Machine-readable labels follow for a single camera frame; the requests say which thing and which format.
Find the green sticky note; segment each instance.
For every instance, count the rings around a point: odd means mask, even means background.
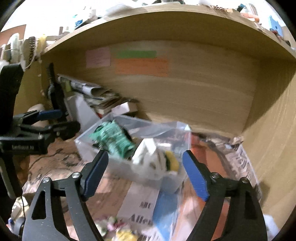
[[[122,50],[116,58],[156,58],[156,51]]]
[[[70,81],[69,80],[67,80],[65,82],[65,89],[66,89],[66,92],[72,91],[72,87],[71,87],[71,84],[70,84]]]

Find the black cable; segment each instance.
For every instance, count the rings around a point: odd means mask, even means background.
[[[24,218],[25,218],[25,221],[26,221],[26,215],[25,215],[25,205],[24,205],[24,200],[21,196],[21,199],[22,199],[22,212],[24,213]]]

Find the orange sticky note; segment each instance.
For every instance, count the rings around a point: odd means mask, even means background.
[[[168,61],[164,58],[125,58],[115,60],[116,74],[168,76]]]

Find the black bracket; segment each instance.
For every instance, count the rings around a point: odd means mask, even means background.
[[[37,121],[57,119],[61,115],[60,110],[30,111],[15,115],[9,131],[0,136],[0,173],[11,199],[22,195],[12,161],[13,155],[47,154],[47,148],[55,138],[60,136],[66,140],[80,130],[77,121],[61,122],[44,128],[32,126]]]
[[[211,173],[191,151],[187,150],[186,154],[202,175],[208,191],[206,204],[187,241],[211,241],[226,197],[230,197],[228,216],[223,234],[216,240],[267,241],[263,213],[249,180],[246,177],[239,181],[223,178],[216,172]]]
[[[107,152],[101,150],[81,172],[74,172],[66,179],[55,181],[45,177],[27,214],[22,240],[73,240],[67,231],[62,212],[60,197],[65,196],[79,240],[104,241],[85,201],[94,195],[108,160]]]

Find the clear plastic container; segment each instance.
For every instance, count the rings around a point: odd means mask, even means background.
[[[177,175],[170,172],[157,172],[152,168],[135,165],[129,160],[118,159],[109,155],[108,171],[120,178],[159,188],[168,193],[174,193],[187,178],[187,173],[182,165],[182,154],[190,149],[191,132],[180,130],[167,124],[153,123],[125,115],[113,116],[110,113],[75,140],[83,160],[91,162],[99,152],[99,149],[92,146],[93,140],[89,135],[102,122],[112,120],[124,127],[132,137],[153,138],[158,148],[174,152],[180,163],[180,168]]]

